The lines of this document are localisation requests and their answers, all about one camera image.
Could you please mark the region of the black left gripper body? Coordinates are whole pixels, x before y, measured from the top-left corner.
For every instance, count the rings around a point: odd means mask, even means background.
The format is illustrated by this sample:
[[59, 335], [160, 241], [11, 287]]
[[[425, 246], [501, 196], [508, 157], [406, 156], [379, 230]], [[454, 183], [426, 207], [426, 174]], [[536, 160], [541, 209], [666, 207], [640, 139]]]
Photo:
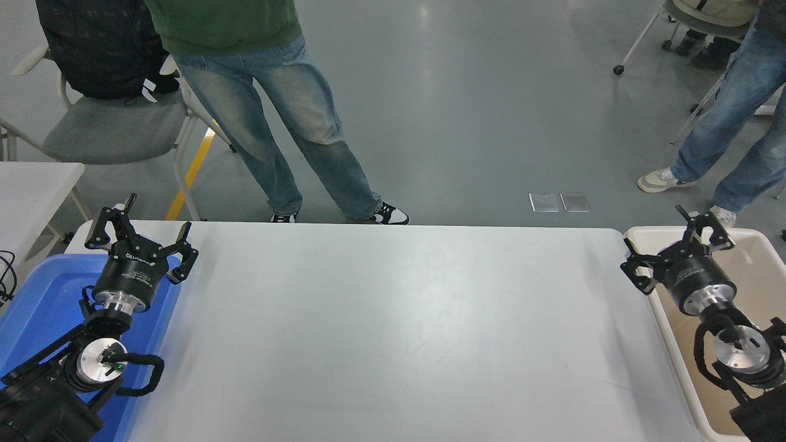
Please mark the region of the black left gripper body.
[[169, 270], [163, 246], [141, 239], [129, 239], [110, 246], [107, 262], [92, 289], [101, 304], [126, 303], [135, 309], [149, 309], [163, 275]]

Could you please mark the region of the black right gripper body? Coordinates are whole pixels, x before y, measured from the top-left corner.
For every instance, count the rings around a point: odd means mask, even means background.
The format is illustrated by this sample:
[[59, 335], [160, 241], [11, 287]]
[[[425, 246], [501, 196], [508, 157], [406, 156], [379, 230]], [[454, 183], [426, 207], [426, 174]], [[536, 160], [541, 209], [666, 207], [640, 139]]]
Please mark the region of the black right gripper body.
[[707, 244], [682, 247], [674, 243], [657, 254], [664, 262], [658, 280], [679, 309], [705, 309], [735, 299], [735, 283], [713, 259], [713, 251]]

